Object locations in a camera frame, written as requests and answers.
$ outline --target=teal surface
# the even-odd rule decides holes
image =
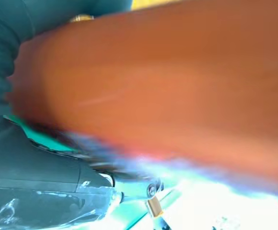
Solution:
[[[180,198],[182,194],[178,190],[172,190],[162,199],[160,200],[160,204],[162,208],[165,211],[166,208],[168,208],[177,199]],[[142,218],[145,217],[146,215],[149,215],[147,212],[147,207],[141,207],[138,205],[138,207],[128,207],[128,215],[126,215],[125,218],[128,218],[128,226],[125,228],[126,230],[130,230],[134,227],[135,224],[141,220]]]
[[[49,137],[48,135],[45,135],[40,132],[36,132],[30,126],[27,125],[24,121],[14,116],[5,116],[5,118],[9,119],[11,121],[13,121],[16,124],[18,124],[22,127],[22,129],[25,132],[25,134],[30,138],[32,139],[36,143],[42,144],[43,146],[46,146],[49,148],[50,150],[55,150],[55,151],[73,151],[73,149],[71,149],[70,147],[67,147],[66,145],[63,145],[60,142],[57,142],[51,137]]]

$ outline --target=metal screw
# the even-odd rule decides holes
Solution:
[[[81,187],[86,187],[88,186],[91,182],[90,181],[84,181]]]
[[[150,184],[147,187],[147,195],[148,197],[153,197],[156,194],[156,186],[155,184]]]

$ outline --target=plastic wrap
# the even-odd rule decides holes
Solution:
[[[100,220],[122,198],[112,187],[80,186],[80,193],[0,189],[0,230],[64,229]]]
[[[89,160],[97,159],[103,167],[110,165],[113,170],[137,177],[150,176],[162,178],[165,184],[182,180],[212,181],[225,184],[237,194],[247,197],[273,195],[278,198],[278,183],[266,180],[252,174],[231,172],[225,168],[206,166],[183,158],[155,160],[145,156],[127,158],[123,149],[107,146],[93,137],[86,137],[70,132],[65,132],[64,137],[81,150],[78,157]]]

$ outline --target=orange blurred object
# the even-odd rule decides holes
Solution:
[[[21,47],[20,117],[278,181],[278,0],[185,0]]]

